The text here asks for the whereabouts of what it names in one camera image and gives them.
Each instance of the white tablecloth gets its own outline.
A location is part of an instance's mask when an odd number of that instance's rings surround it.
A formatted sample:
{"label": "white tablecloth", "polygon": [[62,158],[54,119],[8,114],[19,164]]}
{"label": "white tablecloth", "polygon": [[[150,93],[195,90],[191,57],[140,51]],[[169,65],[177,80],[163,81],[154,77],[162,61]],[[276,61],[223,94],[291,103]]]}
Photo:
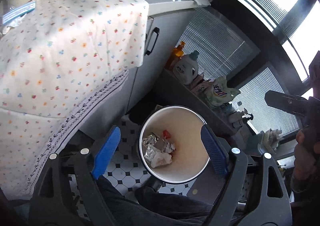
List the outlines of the white tablecloth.
{"label": "white tablecloth", "polygon": [[32,194],[37,159],[73,109],[142,64],[147,13],[144,0],[37,0],[1,39],[0,186],[9,199]]}

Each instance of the detergent bag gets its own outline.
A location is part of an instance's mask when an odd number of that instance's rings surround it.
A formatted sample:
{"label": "detergent bag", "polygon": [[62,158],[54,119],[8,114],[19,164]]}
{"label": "detergent bag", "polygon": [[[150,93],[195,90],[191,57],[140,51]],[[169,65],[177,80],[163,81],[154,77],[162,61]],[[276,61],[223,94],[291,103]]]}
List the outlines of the detergent bag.
{"label": "detergent bag", "polygon": [[238,89],[228,88],[226,77],[221,76],[204,90],[204,99],[210,108],[215,108],[232,101],[240,93]]}

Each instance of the food wrapper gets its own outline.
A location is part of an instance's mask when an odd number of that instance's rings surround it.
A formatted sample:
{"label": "food wrapper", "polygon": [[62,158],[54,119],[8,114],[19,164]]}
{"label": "food wrapper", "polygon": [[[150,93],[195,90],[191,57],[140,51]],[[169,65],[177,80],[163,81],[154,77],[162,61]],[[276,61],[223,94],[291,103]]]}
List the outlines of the food wrapper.
{"label": "food wrapper", "polygon": [[162,138],[163,139],[170,139],[171,138],[171,134],[167,130],[163,130],[162,131]]}
{"label": "food wrapper", "polygon": [[168,165],[170,163],[172,163],[172,158],[171,158],[170,154],[156,152],[156,154],[154,155],[154,157],[151,161],[151,167],[155,168],[157,166]]}
{"label": "food wrapper", "polygon": [[142,139],[142,145],[146,148],[143,157],[152,168],[172,163],[172,157],[169,153],[175,150],[175,145],[167,140],[170,138],[170,133],[164,130],[161,140],[155,133],[150,133],[149,136]]}
{"label": "food wrapper", "polygon": [[142,139],[142,145],[145,146],[146,148],[148,147],[148,145],[154,146],[158,140],[159,140],[159,137],[155,133],[151,132],[149,136]]}
{"label": "food wrapper", "polygon": [[159,149],[155,148],[152,145],[147,146],[147,150],[144,154],[144,159],[151,164],[153,158],[155,157],[156,153],[160,152]]}
{"label": "food wrapper", "polygon": [[176,150],[176,147],[173,143],[170,143],[168,140],[163,139],[164,145],[162,147],[162,152],[163,153],[168,153],[170,154],[174,150]]}

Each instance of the person's hand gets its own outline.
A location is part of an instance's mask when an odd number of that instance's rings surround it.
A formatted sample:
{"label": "person's hand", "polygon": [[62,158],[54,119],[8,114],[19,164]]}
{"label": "person's hand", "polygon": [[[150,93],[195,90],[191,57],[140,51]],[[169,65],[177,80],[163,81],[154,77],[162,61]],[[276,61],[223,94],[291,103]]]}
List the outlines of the person's hand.
{"label": "person's hand", "polygon": [[[294,161],[294,170],[293,170],[293,176],[298,180],[305,180],[310,175],[312,175],[315,170],[315,158],[313,157],[313,154],[308,152],[305,147],[302,145],[302,143],[307,140],[305,138],[305,135],[302,130],[300,130],[296,135],[296,141],[298,144],[296,145],[294,149],[294,156],[296,160]],[[320,154],[320,142],[317,142],[313,146],[313,151],[316,154]]]}

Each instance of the person's leg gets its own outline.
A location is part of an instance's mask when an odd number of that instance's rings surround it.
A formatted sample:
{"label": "person's leg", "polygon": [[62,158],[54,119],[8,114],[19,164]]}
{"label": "person's leg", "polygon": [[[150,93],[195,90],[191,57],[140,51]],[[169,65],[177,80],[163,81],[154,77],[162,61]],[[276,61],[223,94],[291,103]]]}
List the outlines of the person's leg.
{"label": "person's leg", "polygon": [[177,194],[161,194],[148,186],[135,191],[135,196],[143,207],[157,214],[175,220],[204,222],[213,205],[193,200]]}
{"label": "person's leg", "polygon": [[124,198],[103,176],[100,176],[96,182],[105,203],[121,226],[196,226],[202,224],[197,219],[178,221],[150,211]]}

